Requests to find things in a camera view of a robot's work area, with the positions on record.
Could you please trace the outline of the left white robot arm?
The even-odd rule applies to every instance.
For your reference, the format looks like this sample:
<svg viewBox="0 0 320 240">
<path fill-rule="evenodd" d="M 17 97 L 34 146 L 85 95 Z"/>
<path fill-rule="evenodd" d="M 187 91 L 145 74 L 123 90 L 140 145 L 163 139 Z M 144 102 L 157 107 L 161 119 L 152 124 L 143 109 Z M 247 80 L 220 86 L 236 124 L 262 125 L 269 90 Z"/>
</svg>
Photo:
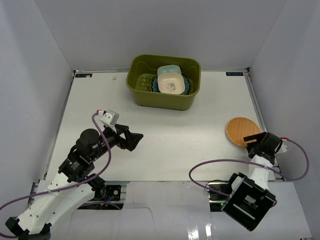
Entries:
<svg viewBox="0 0 320 240">
<path fill-rule="evenodd" d="M 10 217 L 5 225 L 12 238 L 19 240 L 48 240 L 58 223 L 86 202 L 105 196 L 106 182 L 93 173 L 94 162 L 111 148 L 118 147 L 133 151 L 142 133 L 132 133 L 126 125 L 105 127 L 99 133 L 96 129 L 84 130 L 70 149 L 67 158 L 47 190 L 36 194 L 37 199 L 23 213 Z"/>
</svg>

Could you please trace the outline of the orange woven round plate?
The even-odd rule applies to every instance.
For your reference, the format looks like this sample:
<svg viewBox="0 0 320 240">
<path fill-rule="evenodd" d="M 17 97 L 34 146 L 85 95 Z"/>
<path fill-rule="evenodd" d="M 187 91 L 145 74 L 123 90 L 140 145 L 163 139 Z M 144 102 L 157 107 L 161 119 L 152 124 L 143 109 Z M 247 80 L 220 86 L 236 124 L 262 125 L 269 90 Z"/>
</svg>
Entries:
<svg viewBox="0 0 320 240">
<path fill-rule="evenodd" d="M 246 117 L 232 118 L 226 125 L 228 139 L 238 147 L 247 147 L 244 137 L 261 133 L 260 127 L 251 119 Z"/>
</svg>

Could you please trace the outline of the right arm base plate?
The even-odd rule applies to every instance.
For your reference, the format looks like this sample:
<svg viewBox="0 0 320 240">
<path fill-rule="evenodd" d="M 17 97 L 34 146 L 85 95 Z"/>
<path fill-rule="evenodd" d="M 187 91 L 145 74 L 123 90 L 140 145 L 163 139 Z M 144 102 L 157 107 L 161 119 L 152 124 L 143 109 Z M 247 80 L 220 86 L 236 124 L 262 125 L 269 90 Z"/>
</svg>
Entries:
<svg viewBox="0 0 320 240">
<path fill-rule="evenodd" d="M 228 198 L 224 194 L 230 195 L 233 191 L 231 185 L 228 181 L 217 179 L 208 182 L 206 187 L 210 188 L 210 190 L 205 189 L 205 191 L 209 194 L 210 211 L 220 212 L 222 206 Z"/>
</svg>

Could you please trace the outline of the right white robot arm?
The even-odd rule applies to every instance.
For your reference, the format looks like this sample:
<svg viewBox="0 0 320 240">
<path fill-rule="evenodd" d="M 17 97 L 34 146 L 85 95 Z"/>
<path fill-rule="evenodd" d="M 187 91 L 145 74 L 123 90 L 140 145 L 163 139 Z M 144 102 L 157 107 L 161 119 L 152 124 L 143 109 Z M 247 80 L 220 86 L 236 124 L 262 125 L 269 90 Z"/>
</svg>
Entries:
<svg viewBox="0 0 320 240">
<path fill-rule="evenodd" d="M 243 140 L 250 158 L 249 171 L 247 175 L 239 172 L 231 176 L 225 187 L 228 198 L 221 210 L 251 232 L 276 202 L 268 180 L 282 140 L 270 132 L 246 136 Z"/>
</svg>

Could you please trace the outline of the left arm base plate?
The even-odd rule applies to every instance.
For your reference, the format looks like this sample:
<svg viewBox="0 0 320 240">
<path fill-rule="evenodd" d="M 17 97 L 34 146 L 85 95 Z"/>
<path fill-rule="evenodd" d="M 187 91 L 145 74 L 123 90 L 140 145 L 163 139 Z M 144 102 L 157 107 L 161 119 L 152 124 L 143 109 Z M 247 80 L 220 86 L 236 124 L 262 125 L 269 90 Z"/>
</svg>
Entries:
<svg viewBox="0 0 320 240">
<path fill-rule="evenodd" d="M 104 185 L 101 190 L 99 190 L 94 199 L 102 202 L 110 201 L 120 201 L 121 200 L 121 185 Z"/>
</svg>

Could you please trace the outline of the teal scalloped plate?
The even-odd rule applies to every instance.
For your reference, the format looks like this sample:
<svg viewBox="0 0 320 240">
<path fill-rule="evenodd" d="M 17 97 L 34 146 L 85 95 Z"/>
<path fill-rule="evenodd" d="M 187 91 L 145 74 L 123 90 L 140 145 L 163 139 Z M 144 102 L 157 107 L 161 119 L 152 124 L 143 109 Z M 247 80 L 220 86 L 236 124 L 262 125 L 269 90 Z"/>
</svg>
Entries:
<svg viewBox="0 0 320 240">
<path fill-rule="evenodd" d="M 158 87 L 158 77 L 155 76 L 154 78 L 154 82 L 153 82 L 153 90 L 156 93 L 159 93 L 159 87 Z M 191 89 L 191 83 L 190 81 L 183 75 L 183 80 L 184 80 L 184 84 L 185 84 L 185 90 L 183 93 L 181 93 L 181 95 L 188 95 Z"/>
</svg>

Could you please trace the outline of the black rimmed beige plate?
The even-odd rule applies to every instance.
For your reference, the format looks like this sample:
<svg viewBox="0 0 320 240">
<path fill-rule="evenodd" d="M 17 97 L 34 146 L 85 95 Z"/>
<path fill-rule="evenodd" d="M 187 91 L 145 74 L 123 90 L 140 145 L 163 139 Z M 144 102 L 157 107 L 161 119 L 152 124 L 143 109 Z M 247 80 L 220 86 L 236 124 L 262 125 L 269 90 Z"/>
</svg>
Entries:
<svg viewBox="0 0 320 240">
<path fill-rule="evenodd" d="M 151 92 L 154 92 L 154 81 L 155 81 L 155 79 L 153 78 L 152 81 L 151 81 L 151 85 L 150 85 L 150 91 Z"/>
</svg>

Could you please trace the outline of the mint green square plate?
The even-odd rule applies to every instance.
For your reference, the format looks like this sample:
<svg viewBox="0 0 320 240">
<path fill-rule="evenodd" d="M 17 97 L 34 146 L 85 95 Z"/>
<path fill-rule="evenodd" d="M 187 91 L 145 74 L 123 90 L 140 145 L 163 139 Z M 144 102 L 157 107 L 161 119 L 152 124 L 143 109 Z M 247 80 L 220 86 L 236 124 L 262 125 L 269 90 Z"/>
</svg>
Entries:
<svg viewBox="0 0 320 240">
<path fill-rule="evenodd" d="M 163 65 L 160 66 L 157 69 L 157 75 L 160 76 L 161 74 L 165 74 L 165 73 L 178 73 L 178 74 L 182 74 L 181 72 L 181 68 L 178 65 Z"/>
</svg>

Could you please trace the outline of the cream square dish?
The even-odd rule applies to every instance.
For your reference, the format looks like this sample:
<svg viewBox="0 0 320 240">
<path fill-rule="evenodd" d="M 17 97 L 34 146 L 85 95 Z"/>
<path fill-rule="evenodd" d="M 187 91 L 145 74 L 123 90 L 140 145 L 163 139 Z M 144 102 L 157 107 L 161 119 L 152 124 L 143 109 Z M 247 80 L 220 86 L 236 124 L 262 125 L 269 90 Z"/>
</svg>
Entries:
<svg viewBox="0 0 320 240">
<path fill-rule="evenodd" d="M 159 91 L 164 94 L 181 95 L 186 89 L 183 76 L 177 72 L 162 73 L 157 78 L 157 84 Z"/>
</svg>

